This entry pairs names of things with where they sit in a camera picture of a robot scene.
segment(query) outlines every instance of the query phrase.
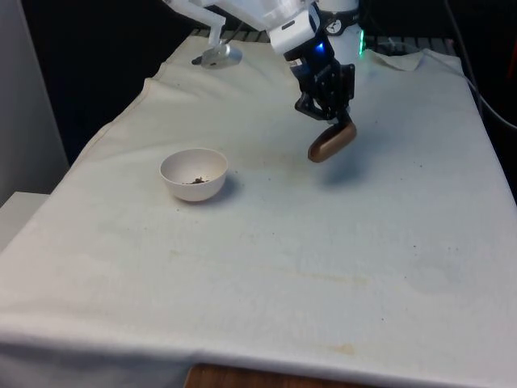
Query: white bowl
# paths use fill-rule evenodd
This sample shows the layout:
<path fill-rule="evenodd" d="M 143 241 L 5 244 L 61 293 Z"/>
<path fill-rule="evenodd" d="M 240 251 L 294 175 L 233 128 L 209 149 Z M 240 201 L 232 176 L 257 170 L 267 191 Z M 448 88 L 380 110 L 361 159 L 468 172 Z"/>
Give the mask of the white bowl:
<path fill-rule="evenodd" d="M 227 172 L 228 160 L 225 156 L 203 148 L 172 154 L 160 167 L 160 174 L 170 194 L 189 202 L 215 196 L 225 184 Z"/>

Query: debris in bowl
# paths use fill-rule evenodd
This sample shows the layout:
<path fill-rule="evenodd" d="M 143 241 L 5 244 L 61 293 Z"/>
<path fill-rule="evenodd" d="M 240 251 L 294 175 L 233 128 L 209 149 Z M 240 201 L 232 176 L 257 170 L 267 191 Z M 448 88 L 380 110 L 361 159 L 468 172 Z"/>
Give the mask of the debris in bowl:
<path fill-rule="evenodd" d="M 209 180 L 204 180 L 203 178 L 199 177 L 196 178 L 194 182 L 185 183 L 185 184 L 200 184 L 200 183 L 207 183 L 210 182 Z"/>

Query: green led light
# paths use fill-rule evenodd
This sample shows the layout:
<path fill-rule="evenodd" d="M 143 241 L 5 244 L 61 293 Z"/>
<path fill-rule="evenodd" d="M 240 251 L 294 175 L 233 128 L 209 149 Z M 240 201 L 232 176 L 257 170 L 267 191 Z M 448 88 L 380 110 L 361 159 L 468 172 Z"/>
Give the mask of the green led light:
<path fill-rule="evenodd" d="M 363 55 L 364 51 L 364 30 L 361 30 L 361 37 L 359 39 L 359 55 Z"/>

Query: white wall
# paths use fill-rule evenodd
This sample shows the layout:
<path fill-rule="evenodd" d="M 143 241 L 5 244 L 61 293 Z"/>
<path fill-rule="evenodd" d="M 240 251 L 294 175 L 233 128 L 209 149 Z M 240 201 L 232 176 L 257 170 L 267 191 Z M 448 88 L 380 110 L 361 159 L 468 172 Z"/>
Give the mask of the white wall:
<path fill-rule="evenodd" d="M 0 0 L 0 206 L 51 192 L 68 168 L 19 0 Z"/>

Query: blue led light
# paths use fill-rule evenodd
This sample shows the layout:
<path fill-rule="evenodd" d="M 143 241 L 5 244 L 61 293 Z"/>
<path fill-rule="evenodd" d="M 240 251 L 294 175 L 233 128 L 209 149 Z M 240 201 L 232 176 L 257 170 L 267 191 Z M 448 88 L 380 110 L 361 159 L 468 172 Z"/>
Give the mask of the blue led light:
<path fill-rule="evenodd" d="M 325 46 L 323 45 L 323 42 L 316 46 L 316 52 L 320 54 L 323 54 L 325 52 Z"/>

